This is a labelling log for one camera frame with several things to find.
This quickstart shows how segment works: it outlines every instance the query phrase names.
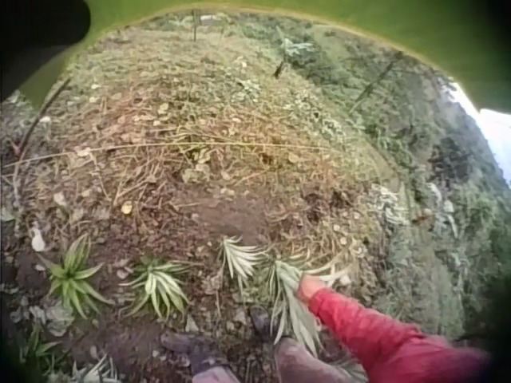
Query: sky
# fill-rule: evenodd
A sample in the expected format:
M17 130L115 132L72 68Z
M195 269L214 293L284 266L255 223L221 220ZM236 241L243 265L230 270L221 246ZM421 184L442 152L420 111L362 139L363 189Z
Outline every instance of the sky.
M456 90L450 92L453 99L477 122L498 166L504 172L504 178L511 184L511 115L490 109L478 112L459 85L455 86Z

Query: red jacket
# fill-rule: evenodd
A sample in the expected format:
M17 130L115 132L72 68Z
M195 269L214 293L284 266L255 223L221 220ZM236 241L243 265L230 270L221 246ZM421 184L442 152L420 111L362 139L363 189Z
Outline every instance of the red jacket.
M330 289L317 292L309 310L360 360L370 383L460 383L487 361L480 350L454 348Z

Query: twig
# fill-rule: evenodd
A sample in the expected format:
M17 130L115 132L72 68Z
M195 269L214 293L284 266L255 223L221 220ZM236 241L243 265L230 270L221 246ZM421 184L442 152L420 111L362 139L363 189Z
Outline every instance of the twig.
M352 114L355 109L358 108L358 106L362 103L363 99L369 96L372 92L374 87L381 81L385 76L392 70L394 67L394 64L401 60L404 57L403 52L399 51L396 52L396 54L392 57L392 60L390 60L389 64L386 66L386 68L360 93L360 95L355 100L355 103L350 109L350 112L348 114Z
M193 17L193 41L197 41L197 11L192 10Z
M64 82L62 82L62 84L57 88L57 90L55 91L54 94L52 94L52 96L49 98L48 102L46 102L46 104L42 107L42 109L39 111L39 114L37 117L35 117L35 120L34 122L32 122L32 124L30 125L29 129L26 131L25 135L23 136L23 139L22 139L22 142L20 143L19 145L19 152L21 153L20 155L20 160L22 160L23 158L23 154L25 149L26 149L26 145L28 144L29 142L29 138L30 136L32 136L32 132L34 131L36 125L39 123L40 119L42 118L42 116L46 113L46 111L48 110L48 108L53 104L53 102L57 99L58 95L62 93L62 91L64 90L64 88L69 84L69 82L71 81L70 78L66 79Z
M238 146L238 147L253 147L253 148L288 148L288 149L307 149L307 150L321 150L328 152L336 152L338 154L344 154L342 151L328 148L326 146L314 146L314 145L293 145L293 144L266 144L264 142L218 142L218 141L197 141L197 142L158 142L149 144L127 144L127 145L115 145L106 146L104 148L91 148L91 152L102 152L108 150L120 150L130 148L151 148L151 147L164 147L164 146L199 146L199 145L210 145L210 146ZM12 168L16 164L25 164L34 161L49 160L53 158L71 156L75 152L62 152L56 154L48 154L46 156L38 156L29 158L28 160L18 161L17 163L7 164L4 168Z
M16 208L21 208L21 202L19 199L19 189L18 189L18 173L19 173L19 167L22 163L25 161L23 158L26 154L26 148L27 144L29 142L29 138L32 135L32 132L34 131L35 127L37 126L38 122L42 118L42 116L46 113L48 108L53 104L53 102L57 99L58 95L61 94L62 90L69 84L71 81L70 78L66 79L62 84L57 88L55 93L49 98L49 100L46 102L46 104L42 107L42 109L39 111L39 114L35 118L34 122L30 125L29 129L26 131L25 135L22 138L22 142L19 145L19 152L20 156L16 164L14 164L14 172L13 172L13 193L14 193L14 202L16 204Z

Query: hillside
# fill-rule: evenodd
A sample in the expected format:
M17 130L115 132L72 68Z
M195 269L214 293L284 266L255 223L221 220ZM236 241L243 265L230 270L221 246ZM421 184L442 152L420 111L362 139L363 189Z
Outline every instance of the hillside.
M218 251L234 238L328 269L339 291L428 333L483 326L489 282L509 270L511 195L448 80L330 26L209 16L195 31L189 13L161 16L81 53L21 161L36 112L19 94L2 106L2 282L15 333L41 326L59 360L105 355L125 381L186 381L186 361L158 337L199 330L237 374L274 381L245 312L275 304L267 267L240 289ZM82 235L90 286L108 301L91 320L47 296L41 259L59 263ZM137 292L123 283L147 257L183 266L187 304L172 300L166 316L150 304L126 315ZM320 357L348 365L338 347Z

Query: shoe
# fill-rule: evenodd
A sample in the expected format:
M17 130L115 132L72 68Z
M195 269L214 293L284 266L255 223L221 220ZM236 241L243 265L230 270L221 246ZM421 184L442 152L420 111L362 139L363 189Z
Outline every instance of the shoe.
M160 342L168 351L187 354L193 375L228 364L215 341L202 335L167 332L161 335Z
M263 342L273 343L275 336L271 334L271 319L267 310L262 306L254 305L250 308L249 312L254 332Z

